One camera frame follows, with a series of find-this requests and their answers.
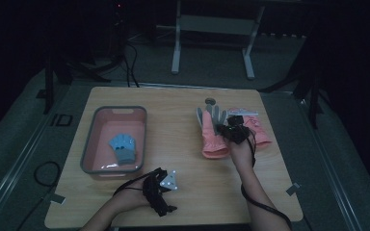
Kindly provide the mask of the pink glove with grey palm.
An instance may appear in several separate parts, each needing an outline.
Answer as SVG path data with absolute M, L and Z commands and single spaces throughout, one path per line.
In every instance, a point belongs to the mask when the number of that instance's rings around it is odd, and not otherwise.
M 207 104 L 204 110 L 197 108 L 197 119 L 202 135 L 202 155 L 207 159 L 226 157 L 229 149 L 217 128 L 225 125 L 227 111 L 221 110 L 218 105 Z

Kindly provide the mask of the pink glove with bow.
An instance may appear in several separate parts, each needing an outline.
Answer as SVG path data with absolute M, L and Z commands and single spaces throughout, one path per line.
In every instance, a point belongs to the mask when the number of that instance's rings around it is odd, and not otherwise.
M 230 108 L 227 110 L 227 113 L 229 116 L 241 116 L 243 118 L 243 125 L 254 132 L 255 142 L 258 147 L 264 147 L 271 142 L 258 118 L 258 112 L 244 108 Z

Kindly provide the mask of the pink basin with grey rim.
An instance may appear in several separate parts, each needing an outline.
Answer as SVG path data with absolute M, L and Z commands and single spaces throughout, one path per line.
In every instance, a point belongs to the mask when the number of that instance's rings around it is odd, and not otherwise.
M 141 106 L 104 106 L 95 110 L 80 167 L 95 180 L 138 176 L 145 162 L 147 111 Z M 129 134 L 136 141 L 134 164 L 118 164 L 109 141 L 118 134 Z

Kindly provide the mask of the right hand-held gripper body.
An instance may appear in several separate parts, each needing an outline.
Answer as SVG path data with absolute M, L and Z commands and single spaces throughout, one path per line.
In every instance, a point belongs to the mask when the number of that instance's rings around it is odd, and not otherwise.
M 245 125 L 245 116 L 255 116 L 255 113 L 247 111 L 229 111 L 227 118 L 228 139 L 240 144 L 245 141 L 250 135 L 255 135 L 253 129 Z

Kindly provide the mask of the dark device with red light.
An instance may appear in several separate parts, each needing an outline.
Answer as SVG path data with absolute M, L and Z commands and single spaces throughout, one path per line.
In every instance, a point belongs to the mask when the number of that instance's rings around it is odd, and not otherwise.
M 128 37 L 128 11 L 126 0 L 111 0 L 113 12 L 113 28 L 115 30 L 115 50 L 112 61 L 120 63 L 124 57 L 124 51 Z

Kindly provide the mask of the white metal stand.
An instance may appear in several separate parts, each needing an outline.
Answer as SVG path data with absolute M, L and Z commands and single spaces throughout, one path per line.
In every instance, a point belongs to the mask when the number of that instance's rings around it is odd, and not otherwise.
M 182 0 L 176 0 L 176 19 L 175 19 L 175 41 L 172 55 L 172 74 L 178 74 L 180 68 L 181 58 L 181 32 L 202 32 L 202 33 L 214 33 L 214 34 L 227 34 L 227 35 L 238 35 L 248 36 L 249 43 L 244 47 L 242 52 L 242 58 L 246 70 L 248 80 L 255 78 L 253 65 L 251 62 L 251 51 L 253 48 L 254 41 L 258 35 L 258 29 L 261 23 L 263 13 L 265 11 L 264 6 L 260 6 L 255 14 L 255 19 L 239 19 L 239 18 L 226 18 L 226 17 L 215 17 L 215 16 L 202 16 L 183 14 L 181 11 Z

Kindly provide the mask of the white power strip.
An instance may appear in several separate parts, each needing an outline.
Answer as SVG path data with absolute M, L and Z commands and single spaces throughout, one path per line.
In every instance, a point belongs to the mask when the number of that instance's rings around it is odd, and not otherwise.
M 274 39 L 306 39 L 306 36 L 296 34 L 261 33 L 260 36 Z

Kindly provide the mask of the person's right hand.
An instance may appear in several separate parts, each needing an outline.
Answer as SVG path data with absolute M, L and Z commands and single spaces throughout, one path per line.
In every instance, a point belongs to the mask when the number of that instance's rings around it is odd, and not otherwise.
M 253 167 L 253 154 L 251 142 L 245 140 L 239 144 L 231 142 L 230 156 L 238 171 L 251 170 Z

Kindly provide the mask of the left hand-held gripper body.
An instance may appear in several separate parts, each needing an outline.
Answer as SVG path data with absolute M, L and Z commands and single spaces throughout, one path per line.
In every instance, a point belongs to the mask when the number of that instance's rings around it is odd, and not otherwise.
M 178 189 L 175 176 L 175 170 L 167 172 L 161 168 L 157 168 L 146 175 L 143 194 L 155 212 L 166 210 L 170 206 L 163 198 L 163 193 Z

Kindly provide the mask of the black tripod stand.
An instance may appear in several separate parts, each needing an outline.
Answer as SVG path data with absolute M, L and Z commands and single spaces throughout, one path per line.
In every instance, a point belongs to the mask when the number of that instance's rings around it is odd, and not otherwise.
M 74 61 L 72 58 L 61 55 L 57 62 L 53 60 L 54 56 L 49 55 L 45 61 L 44 69 L 44 89 L 38 92 L 37 98 L 42 98 L 45 100 L 45 107 L 43 113 L 47 115 L 52 106 L 54 105 L 54 73 L 55 65 L 65 65 L 70 66 L 71 68 L 76 69 L 78 72 L 83 73 L 89 78 L 94 79 L 97 82 L 109 82 L 108 79 L 105 79 L 99 75 L 100 72 L 109 70 L 116 66 L 115 63 L 109 63 L 101 67 L 88 68 L 85 65 Z
M 317 54 L 317 38 L 314 32 L 311 32 L 306 37 L 286 77 L 269 87 L 260 89 L 259 92 L 270 93 L 297 81 L 297 85 L 293 90 L 293 96 L 301 101 L 304 101 L 309 96 L 307 117 L 311 126 L 317 129 L 317 115 L 322 113 L 318 103 L 322 73 L 323 68 Z

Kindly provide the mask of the person's left hand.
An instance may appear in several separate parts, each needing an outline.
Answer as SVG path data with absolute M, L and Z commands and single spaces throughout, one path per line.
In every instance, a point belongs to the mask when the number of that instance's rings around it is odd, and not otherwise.
M 143 194 L 143 184 L 144 180 L 141 179 L 116 192 L 112 197 L 112 207 L 122 213 L 148 206 L 149 202 Z

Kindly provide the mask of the grey tape piece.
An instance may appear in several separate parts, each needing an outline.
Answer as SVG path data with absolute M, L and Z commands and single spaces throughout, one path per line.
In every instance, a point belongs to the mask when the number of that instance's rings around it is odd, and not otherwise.
M 62 195 L 58 195 L 56 193 L 53 193 L 51 195 L 51 197 L 50 197 L 50 201 L 52 203 L 57 203 L 57 204 L 63 205 L 65 203 L 65 201 L 66 201 L 66 198 L 64 196 L 62 196 Z
M 297 190 L 301 187 L 298 183 L 293 183 L 287 190 L 286 193 L 290 196 L 292 196 L 294 193 L 297 192 Z

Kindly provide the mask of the blue knit glove with dots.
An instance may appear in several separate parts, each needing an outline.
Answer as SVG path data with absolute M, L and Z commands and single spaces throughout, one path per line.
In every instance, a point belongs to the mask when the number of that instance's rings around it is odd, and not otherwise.
M 131 165 L 131 164 L 134 164 L 134 163 L 124 163 L 122 161 L 122 158 L 120 156 L 121 152 L 120 152 L 120 145 L 121 145 L 121 142 L 122 142 L 122 139 L 123 139 L 123 136 L 124 135 L 129 135 L 129 134 L 118 134 L 116 135 L 115 137 L 113 137 L 110 141 L 109 141 L 109 145 L 112 147 L 112 149 L 114 150 L 115 152 L 115 155 L 116 155 L 116 158 L 117 158 L 117 161 L 118 161 L 118 164 L 120 166 L 122 165 Z

